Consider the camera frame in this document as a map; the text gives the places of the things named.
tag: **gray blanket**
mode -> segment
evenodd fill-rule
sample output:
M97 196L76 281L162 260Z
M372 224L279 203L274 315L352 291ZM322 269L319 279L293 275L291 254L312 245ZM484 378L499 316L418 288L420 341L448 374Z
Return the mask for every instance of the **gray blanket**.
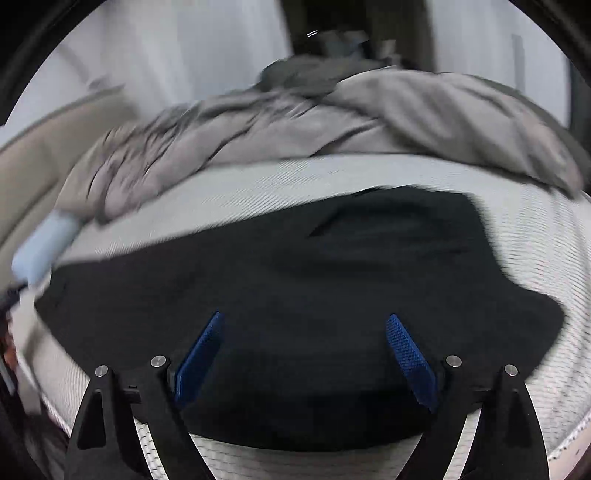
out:
M56 208L108 222L206 166L333 153L428 154L571 195L583 185L568 149L521 102L473 77L382 69L315 101L249 90L114 129L72 169Z

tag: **metal screw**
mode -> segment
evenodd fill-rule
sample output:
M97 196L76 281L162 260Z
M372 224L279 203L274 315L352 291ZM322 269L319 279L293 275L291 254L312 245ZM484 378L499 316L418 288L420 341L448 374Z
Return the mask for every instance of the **metal screw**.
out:
M519 373L519 370L517 370L517 367L515 365L505 365L505 373L511 377L516 376Z
M96 367L95 375L97 377L104 377L108 371L109 371L109 367L107 367L106 365L101 365L99 367Z
M457 355L450 355L445 359L446 363L453 368L457 368L462 364L462 359Z
M150 362L150 365L154 368L163 366L166 363L166 357L164 355L156 355Z

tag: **black fabric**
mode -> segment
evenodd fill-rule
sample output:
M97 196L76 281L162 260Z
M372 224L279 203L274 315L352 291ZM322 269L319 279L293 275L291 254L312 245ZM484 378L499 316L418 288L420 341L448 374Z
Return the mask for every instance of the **black fabric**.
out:
M459 355L490 388L529 375L560 306L500 270L463 194L334 197L53 272L41 318L91 375L180 362L213 312L225 342L183 418L193 433L288 450L393 442L430 422L388 351L395 313L429 361Z

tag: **gray cloth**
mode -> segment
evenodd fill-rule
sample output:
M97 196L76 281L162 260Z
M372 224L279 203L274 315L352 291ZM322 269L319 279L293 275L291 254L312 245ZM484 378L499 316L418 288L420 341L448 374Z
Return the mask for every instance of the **gray cloth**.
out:
M262 92L284 88L294 95L322 97L331 93L341 80L384 66L381 61L353 57L299 55L271 63L262 71L256 87Z
M522 103L459 74L394 69L339 82L319 102L232 93L106 134L75 165L56 208L108 222L208 165L336 153L422 153L578 192L577 164Z
M516 98L527 108L529 108L532 112L534 112L539 117L539 119L542 120L556 134L558 139L564 144L564 146L569 151L570 155L573 157L573 160L579 166L579 170L583 175L585 185L589 185L589 183L591 182L591 157L589 157L589 153L583 147L582 142L580 142L580 140L585 140L585 144L589 145L589 148L591 148L591 139L587 140L585 138L586 134L583 134L581 130L573 129L572 125L571 131L566 130L562 125L560 125L560 123L558 123L558 120L556 120L556 118L554 118L550 113L548 113L542 107L536 105L534 102L523 96L517 90L508 87L507 85L503 85L502 83L493 82L492 80L480 77L476 78L478 78L481 82L484 82L488 86L493 87L494 89L499 90L506 95ZM573 103L573 110L577 109L578 106L575 103Z

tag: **light blue object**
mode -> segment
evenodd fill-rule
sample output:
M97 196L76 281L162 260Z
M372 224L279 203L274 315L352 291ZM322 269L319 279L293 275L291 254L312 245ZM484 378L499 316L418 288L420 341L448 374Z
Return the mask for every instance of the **light blue object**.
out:
M53 210L12 257L14 276L30 287L37 285L81 229L78 218Z

